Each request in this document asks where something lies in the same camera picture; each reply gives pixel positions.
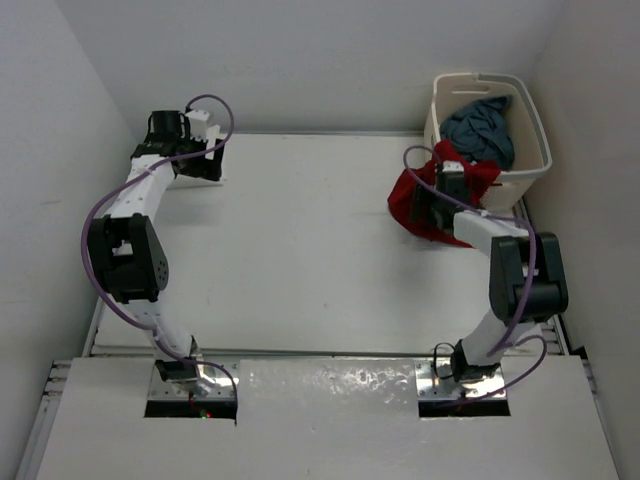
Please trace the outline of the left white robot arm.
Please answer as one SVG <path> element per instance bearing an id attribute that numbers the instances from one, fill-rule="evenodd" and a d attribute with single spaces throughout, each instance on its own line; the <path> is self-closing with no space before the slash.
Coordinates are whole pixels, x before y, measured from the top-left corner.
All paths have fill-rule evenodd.
<path id="1" fill-rule="evenodd" d="M 203 381 L 197 343 L 161 312 L 169 262 L 153 225 L 161 199 L 180 177 L 217 182 L 223 144 L 211 113 L 154 111 L 131 156 L 127 186 L 89 223 L 88 260 L 98 285 L 149 339 L 160 378 L 183 390 Z"/>

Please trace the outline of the red t shirt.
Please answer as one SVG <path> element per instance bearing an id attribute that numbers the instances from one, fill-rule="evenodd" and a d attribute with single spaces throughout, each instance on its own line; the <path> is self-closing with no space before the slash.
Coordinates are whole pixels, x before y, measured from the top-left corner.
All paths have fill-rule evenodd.
<path id="1" fill-rule="evenodd" d="M 481 207 L 481 199 L 501 173 L 493 160 L 472 163 L 459 154 L 451 141 L 437 143 L 431 159 L 422 167 L 405 170 L 396 180 L 387 198 L 391 216 L 409 233 L 427 239 L 462 248 L 470 245 L 453 236 L 453 215 L 460 208 L 433 193 L 444 181 L 440 173 L 445 161 L 458 162 L 464 169 L 464 179 L 458 189 L 447 195 L 475 209 Z"/>

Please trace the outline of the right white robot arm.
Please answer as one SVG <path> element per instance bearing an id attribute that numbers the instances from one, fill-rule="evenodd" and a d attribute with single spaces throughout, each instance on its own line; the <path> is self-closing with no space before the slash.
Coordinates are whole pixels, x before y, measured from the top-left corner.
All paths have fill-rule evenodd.
<path id="1" fill-rule="evenodd" d="M 465 243 L 489 259 L 489 310 L 453 347 L 451 378 L 478 380 L 493 374 L 507 349 L 536 324 L 564 312 L 569 303 L 560 244 L 553 233 L 537 233 L 525 220 L 465 205 L 463 173 L 445 171 L 430 186 L 417 172 L 412 220 Z"/>

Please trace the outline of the white printed t shirt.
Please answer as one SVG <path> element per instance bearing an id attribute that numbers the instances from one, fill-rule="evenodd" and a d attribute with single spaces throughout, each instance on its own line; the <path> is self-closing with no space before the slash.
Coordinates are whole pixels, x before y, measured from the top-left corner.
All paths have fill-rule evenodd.
<path id="1" fill-rule="evenodd" d="M 207 130 L 207 139 L 198 142 L 188 139 L 178 147 L 176 154 L 195 153 L 219 145 L 224 140 L 220 127 L 214 125 Z M 189 160 L 173 163 L 176 178 L 169 189 L 199 188 L 215 186 L 223 179 L 223 159 L 225 146 L 219 147 L 213 153 Z"/>

